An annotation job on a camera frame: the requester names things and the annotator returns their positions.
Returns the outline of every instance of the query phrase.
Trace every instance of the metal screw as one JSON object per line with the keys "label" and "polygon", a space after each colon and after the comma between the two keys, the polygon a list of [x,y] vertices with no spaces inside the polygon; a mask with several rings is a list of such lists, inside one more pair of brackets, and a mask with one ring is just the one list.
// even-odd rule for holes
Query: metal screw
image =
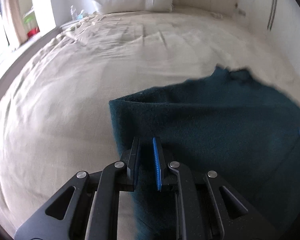
{"label": "metal screw", "polygon": [[170,167],[172,167],[172,168],[177,168],[179,166],[180,166],[180,163],[178,163],[178,162],[170,162]]}
{"label": "metal screw", "polygon": [[87,173],[85,172],[85,171],[79,171],[78,173],[77,173],[77,178],[78,179],[83,179],[83,178],[85,178],[87,176]]}
{"label": "metal screw", "polygon": [[116,163],[114,164],[114,166],[115,166],[116,168],[122,168],[122,167],[124,166],[124,163],[123,163],[123,162],[116,162]]}
{"label": "metal screw", "polygon": [[216,176],[218,176],[218,173],[216,173],[215,171],[208,171],[208,176],[210,178],[215,178]]}

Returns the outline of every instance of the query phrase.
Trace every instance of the towel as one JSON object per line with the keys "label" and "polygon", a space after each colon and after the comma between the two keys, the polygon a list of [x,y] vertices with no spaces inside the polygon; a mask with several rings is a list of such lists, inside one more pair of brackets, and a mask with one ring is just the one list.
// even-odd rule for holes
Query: towel
{"label": "towel", "polygon": [[[215,170],[283,233],[300,212],[300,108],[249,70],[216,67],[206,78],[109,102],[118,151],[159,136],[192,170]],[[151,145],[133,193],[138,239],[175,230],[172,193],[156,190]]]}

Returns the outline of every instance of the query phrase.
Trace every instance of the red object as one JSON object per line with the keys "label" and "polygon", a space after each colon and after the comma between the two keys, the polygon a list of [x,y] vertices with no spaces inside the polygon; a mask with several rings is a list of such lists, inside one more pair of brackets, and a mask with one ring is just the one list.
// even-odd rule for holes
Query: red object
{"label": "red object", "polygon": [[31,38],[33,35],[37,34],[39,31],[40,31],[40,30],[39,30],[39,27],[35,27],[35,28],[31,29],[31,30],[27,33],[28,38]]}

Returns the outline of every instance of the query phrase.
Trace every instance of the water bottle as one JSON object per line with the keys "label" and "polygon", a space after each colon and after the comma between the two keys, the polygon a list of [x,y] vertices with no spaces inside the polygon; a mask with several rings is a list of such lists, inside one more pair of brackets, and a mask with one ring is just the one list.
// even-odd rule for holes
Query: water bottle
{"label": "water bottle", "polygon": [[73,5],[71,6],[70,13],[71,13],[72,20],[75,21],[78,15],[77,15],[77,10]]}

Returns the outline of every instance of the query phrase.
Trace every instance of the wrinkled sheet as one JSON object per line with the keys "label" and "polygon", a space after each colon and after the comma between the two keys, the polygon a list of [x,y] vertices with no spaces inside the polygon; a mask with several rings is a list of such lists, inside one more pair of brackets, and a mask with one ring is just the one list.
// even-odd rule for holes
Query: wrinkled sheet
{"label": "wrinkled sheet", "polygon": [[[23,68],[0,102],[0,223],[16,228],[77,171],[118,159],[108,102],[152,86],[210,75],[219,63],[252,74],[300,105],[300,78],[274,48],[194,8],[91,15]],[[120,196],[118,238],[135,233]]]}

